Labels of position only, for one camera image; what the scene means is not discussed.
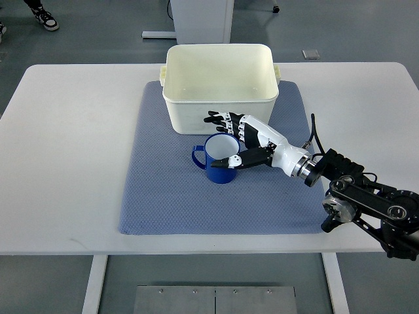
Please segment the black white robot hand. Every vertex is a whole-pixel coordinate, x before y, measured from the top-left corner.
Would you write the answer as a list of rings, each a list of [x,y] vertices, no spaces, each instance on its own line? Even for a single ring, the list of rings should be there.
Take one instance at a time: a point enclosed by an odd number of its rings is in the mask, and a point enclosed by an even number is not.
[[[305,149],[289,144],[275,129],[248,114],[209,111],[205,123],[215,124],[216,130],[233,135],[245,145],[245,150],[229,158],[229,166],[246,169],[265,164],[278,167],[289,177],[298,177],[312,160]]]

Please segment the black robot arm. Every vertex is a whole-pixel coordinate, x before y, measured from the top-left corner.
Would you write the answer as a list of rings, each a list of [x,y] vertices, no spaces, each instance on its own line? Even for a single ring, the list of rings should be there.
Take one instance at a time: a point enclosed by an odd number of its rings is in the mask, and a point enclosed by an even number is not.
[[[327,218],[321,229],[329,233],[353,223],[377,240],[389,258],[418,257],[418,194],[380,184],[374,173],[337,153],[321,150],[299,172],[307,186],[321,177],[329,180],[323,200]]]

